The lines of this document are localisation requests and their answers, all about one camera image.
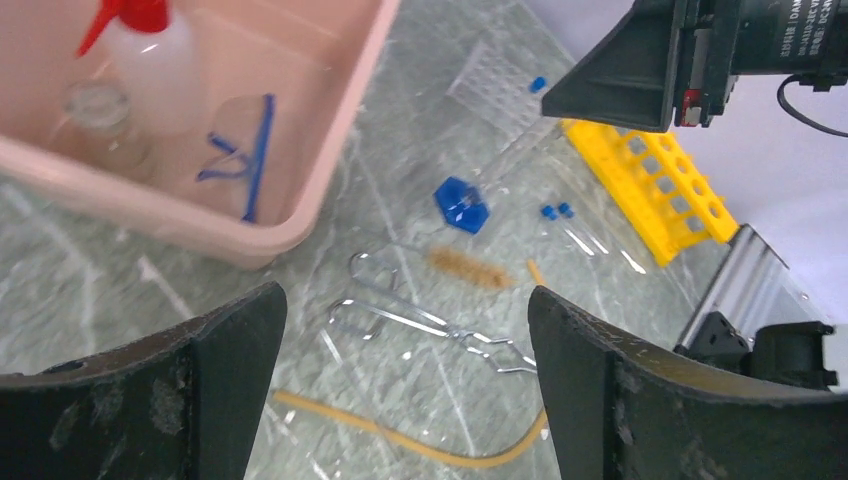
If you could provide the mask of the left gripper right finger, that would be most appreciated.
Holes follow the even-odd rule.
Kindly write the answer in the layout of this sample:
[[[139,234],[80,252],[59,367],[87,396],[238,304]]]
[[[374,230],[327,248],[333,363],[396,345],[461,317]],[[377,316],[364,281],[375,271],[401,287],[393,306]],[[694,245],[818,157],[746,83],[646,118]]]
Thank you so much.
[[[843,479],[847,398],[720,370],[538,286],[527,312],[564,479]]]

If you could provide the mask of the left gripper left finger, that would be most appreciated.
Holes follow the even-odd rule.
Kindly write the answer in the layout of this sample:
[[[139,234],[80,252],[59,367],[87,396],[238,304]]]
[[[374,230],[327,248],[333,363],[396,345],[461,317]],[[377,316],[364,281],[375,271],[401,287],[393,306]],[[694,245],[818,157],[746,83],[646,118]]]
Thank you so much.
[[[1,378],[5,479],[241,479],[287,318],[265,283],[121,347]]]

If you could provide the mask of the brown test tube brush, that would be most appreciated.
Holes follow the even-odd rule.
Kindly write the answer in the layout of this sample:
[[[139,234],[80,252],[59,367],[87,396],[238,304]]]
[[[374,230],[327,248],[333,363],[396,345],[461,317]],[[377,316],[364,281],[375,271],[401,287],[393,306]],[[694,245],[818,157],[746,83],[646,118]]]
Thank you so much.
[[[385,241],[390,247],[399,247],[404,253],[417,254],[434,271],[477,288],[505,291],[517,285],[515,276],[503,265],[469,254],[450,244],[414,244],[392,239],[388,234],[370,231],[365,235],[374,240]]]

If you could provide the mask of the clear glass beaker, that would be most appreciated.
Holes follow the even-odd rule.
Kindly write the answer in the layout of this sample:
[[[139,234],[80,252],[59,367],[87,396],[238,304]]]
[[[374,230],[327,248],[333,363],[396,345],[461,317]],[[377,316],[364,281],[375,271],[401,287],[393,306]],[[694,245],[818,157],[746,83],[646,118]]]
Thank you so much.
[[[128,95],[110,80],[83,80],[66,88],[62,115],[48,146],[133,181],[153,176],[151,140],[136,125]]]

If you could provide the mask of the white red-capped squeeze bottle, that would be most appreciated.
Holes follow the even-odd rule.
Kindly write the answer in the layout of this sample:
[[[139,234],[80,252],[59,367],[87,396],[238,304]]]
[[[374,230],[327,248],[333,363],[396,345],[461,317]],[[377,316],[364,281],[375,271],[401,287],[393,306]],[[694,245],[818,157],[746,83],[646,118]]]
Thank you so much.
[[[203,114],[199,47],[189,20],[169,1],[102,1],[76,50],[103,44],[134,115],[161,136],[194,129]]]

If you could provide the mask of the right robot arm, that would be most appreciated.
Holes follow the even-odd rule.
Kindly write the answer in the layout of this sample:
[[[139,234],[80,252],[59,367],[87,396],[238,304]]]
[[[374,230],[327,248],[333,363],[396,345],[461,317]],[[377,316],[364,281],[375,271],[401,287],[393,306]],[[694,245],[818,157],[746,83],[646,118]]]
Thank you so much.
[[[847,4],[838,0],[636,1],[541,99],[545,117],[663,133],[708,127],[741,76],[781,75],[778,105],[802,114],[787,85],[828,92],[847,83]]]

